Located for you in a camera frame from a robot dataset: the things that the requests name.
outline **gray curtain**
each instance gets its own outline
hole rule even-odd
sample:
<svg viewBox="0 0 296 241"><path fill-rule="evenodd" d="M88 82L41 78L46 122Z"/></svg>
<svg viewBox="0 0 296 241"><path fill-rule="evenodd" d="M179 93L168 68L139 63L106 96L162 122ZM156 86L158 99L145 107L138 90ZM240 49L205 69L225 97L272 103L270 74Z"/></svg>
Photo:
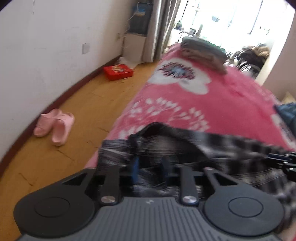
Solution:
<svg viewBox="0 0 296 241"><path fill-rule="evenodd" d="M168 43L181 0L154 0L142 60L159 60Z"/></svg>

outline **silver screw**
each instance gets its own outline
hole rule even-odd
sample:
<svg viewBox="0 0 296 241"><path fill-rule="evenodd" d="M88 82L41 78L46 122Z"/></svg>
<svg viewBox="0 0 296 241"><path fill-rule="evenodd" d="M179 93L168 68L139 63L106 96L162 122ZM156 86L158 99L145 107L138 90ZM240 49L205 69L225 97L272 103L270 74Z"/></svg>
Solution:
<svg viewBox="0 0 296 241"><path fill-rule="evenodd" d="M193 196L183 197L183 202L188 203L188 204L196 203L196 201L197 201L196 197L193 197Z"/></svg>
<svg viewBox="0 0 296 241"><path fill-rule="evenodd" d="M116 201L116 198L113 196L104 196L101 198L101 201L103 203L114 203Z"/></svg>

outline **pair of pink slippers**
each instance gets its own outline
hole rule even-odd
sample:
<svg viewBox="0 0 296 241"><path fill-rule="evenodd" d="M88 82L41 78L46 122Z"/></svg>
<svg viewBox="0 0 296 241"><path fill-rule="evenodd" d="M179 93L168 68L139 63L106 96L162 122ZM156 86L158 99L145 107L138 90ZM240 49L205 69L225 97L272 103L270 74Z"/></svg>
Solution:
<svg viewBox="0 0 296 241"><path fill-rule="evenodd" d="M34 135L37 137L46 136L53 128L52 143L56 146L64 145L74 120L73 114L63 113L60 109L53 109L51 112L42 114L39 117L34 129Z"/></svg>

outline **triangular cutout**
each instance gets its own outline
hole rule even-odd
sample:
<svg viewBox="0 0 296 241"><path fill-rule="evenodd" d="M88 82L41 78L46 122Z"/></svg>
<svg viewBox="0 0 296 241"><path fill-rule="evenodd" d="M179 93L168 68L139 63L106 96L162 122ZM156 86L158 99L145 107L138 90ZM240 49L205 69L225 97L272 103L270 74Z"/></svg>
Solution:
<svg viewBox="0 0 296 241"><path fill-rule="evenodd" d="M220 175L219 173L215 173L215 178L217 179L217 181L219 182L220 186L233 186L233 185L237 185L236 182L227 179L226 177L223 177L222 175Z"/></svg>
<svg viewBox="0 0 296 241"><path fill-rule="evenodd" d="M71 186L80 186L81 183L83 182L84 178L86 177L87 173L81 173L80 175L65 181L63 184L64 185L71 185Z"/></svg>

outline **wooden floor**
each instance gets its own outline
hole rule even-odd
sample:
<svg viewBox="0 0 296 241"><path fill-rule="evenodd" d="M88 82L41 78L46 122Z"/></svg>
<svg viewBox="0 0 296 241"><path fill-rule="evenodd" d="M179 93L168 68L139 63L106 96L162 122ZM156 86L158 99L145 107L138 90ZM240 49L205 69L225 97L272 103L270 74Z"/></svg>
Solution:
<svg viewBox="0 0 296 241"><path fill-rule="evenodd" d="M18 200L84 167L155 67L138 65L133 77L111 82L101 74L76 92L61 106L75 116L64 146L51 145L50 134L26 142L0 180L0 240L14 241L20 235L13 219Z"/></svg>

